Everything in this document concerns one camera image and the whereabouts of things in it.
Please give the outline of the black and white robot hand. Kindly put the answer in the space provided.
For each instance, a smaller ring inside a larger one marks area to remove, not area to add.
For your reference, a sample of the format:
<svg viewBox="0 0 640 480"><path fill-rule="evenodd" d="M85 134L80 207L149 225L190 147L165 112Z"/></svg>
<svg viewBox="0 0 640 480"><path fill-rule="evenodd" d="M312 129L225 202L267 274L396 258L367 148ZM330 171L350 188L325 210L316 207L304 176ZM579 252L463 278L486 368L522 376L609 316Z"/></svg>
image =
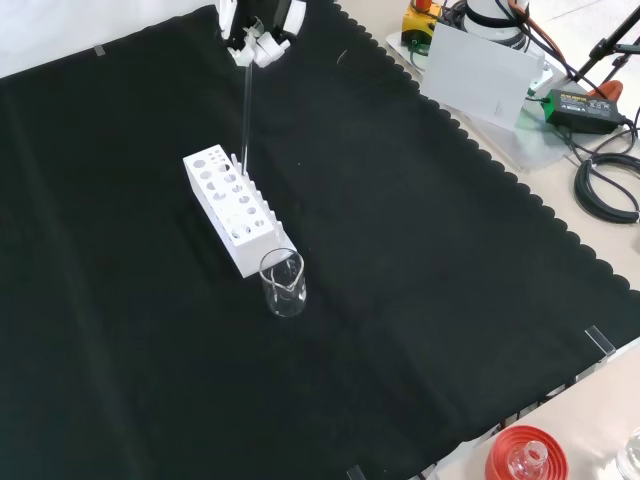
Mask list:
<svg viewBox="0 0 640 480"><path fill-rule="evenodd" d="M260 68L284 55L307 10L307 2L297 0L221 0L214 6L222 40L236 65Z"/></svg>

